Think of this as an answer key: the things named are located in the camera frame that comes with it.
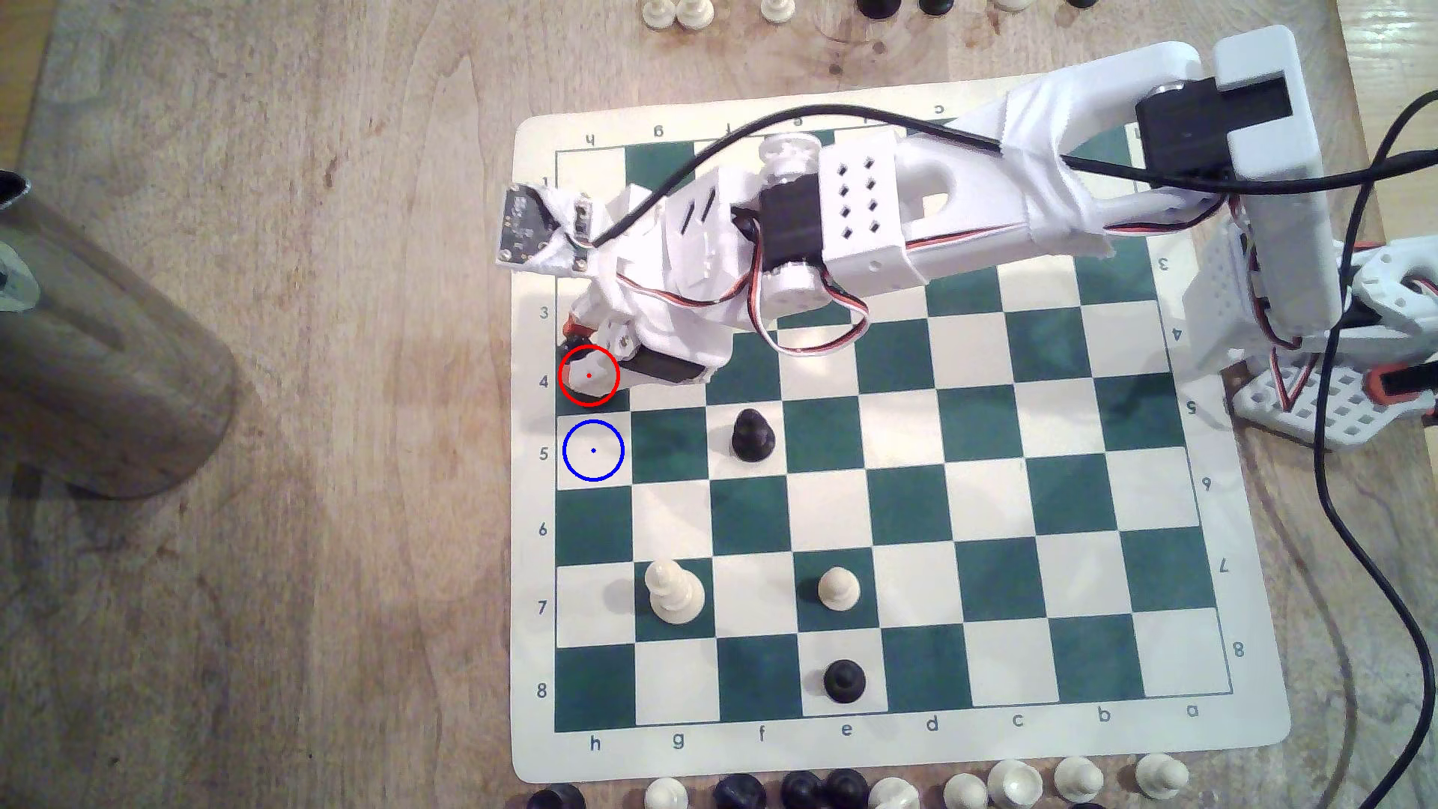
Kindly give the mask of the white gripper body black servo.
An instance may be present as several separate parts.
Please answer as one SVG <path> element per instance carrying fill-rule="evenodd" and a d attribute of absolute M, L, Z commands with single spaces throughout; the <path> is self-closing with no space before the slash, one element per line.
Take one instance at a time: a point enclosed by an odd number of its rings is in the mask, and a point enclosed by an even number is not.
<path fill-rule="evenodd" d="M 636 351 L 620 361 L 621 389 L 706 384 L 749 330 L 743 295 L 729 292 L 751 269 L 752 241 L 733 207 L 756 208 L 764 168 L 723 164 L 661 200 L 600 249 L 584 295 L 604 295 L 633 318 Z"/>

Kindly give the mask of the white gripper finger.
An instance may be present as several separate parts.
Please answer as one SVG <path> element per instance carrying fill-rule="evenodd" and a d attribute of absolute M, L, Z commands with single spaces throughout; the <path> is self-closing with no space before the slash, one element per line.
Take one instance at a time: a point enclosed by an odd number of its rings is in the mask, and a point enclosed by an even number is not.
<path fill-rule="evenodd" d="M 614 356 L 595 343 L 564 345 L 564 395 L 569 399 L 613 399 L 620 369 Z"/>
<path fill-rule="evenodd" d="M 633 318 L 604 295 L 580 295 L 569 306 L 565 343 L 595 343 L 605 351 L 636 351 Z"/>

